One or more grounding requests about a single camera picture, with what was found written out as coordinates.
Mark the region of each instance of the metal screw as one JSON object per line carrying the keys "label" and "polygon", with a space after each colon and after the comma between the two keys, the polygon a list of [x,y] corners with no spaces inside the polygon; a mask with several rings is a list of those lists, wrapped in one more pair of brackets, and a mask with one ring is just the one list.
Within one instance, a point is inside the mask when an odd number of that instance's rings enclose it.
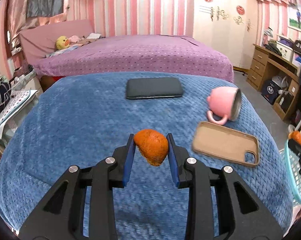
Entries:
{"label": "metal screw", "polygon": [[187,159],[187,162],[188,162],[189,164],[195,164],[195,163],[197,162],[197,160],[196,160],[195,158],[193,158],[193,157],[189,157],[189,158]]}
{"label": "metal screw", "polygon": [[70,166],[68,168],[68,171],[71,173],[74,173],[74,172],[78,171],[78,167],[76,165]]}
{"label": "metal screw", "polygon": [[108,163],[108,164],[112,164],[112,163],[115,162],[115,158],[114,157],[108,157],[108,158],[106,158],[105,162]]}
{"label": "metal screw", "polygon": [[232,173],[232,172],[233,172],[233,168],[230,167],[230,166],[225,166],[225,167],[224,167],[224,171],[225,171],[226,173]]}

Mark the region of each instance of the purple bedspread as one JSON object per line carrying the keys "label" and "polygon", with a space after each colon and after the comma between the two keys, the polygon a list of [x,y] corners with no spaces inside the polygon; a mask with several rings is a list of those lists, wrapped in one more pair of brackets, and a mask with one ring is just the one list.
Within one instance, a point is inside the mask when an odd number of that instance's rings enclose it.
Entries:
{"label": "purple bedspread", "polygon": [[233,82],[228,58],[187,36],[136,35],[97,40],[71,52],[38,60],[39,76],[154,71],[210,76]]}

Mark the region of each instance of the white wardrobe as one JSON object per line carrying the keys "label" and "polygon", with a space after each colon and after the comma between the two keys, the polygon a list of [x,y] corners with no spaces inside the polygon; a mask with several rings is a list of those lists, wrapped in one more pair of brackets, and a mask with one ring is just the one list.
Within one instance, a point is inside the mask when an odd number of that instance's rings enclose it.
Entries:
{"label": "white wardrobe", "polygon": [[193,38],[249,69],[257,35],[257,0],[194,0]]}

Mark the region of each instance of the black phone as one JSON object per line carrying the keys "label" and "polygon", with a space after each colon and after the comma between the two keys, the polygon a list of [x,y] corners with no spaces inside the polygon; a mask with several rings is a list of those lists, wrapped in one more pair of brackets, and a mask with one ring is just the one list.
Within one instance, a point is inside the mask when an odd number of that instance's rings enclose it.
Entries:
{"label": "black phone", "polygon": [[175,98],[183,95],[178,78],[133,78],[127,81],[126,99]]}

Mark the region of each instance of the headboard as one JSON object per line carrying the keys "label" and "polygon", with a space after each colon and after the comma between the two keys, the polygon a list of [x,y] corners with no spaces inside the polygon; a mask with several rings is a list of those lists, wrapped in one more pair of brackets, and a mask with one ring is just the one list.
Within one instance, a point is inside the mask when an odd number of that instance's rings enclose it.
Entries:
{"label": "headboard", "polygon": [[90,20],[66,21],[42,25],[34,29],[20,31],[19,39],[26,61],[33,65],[37,60],[54,52],[56,40],[60,36],[87,37],[93,33]]}

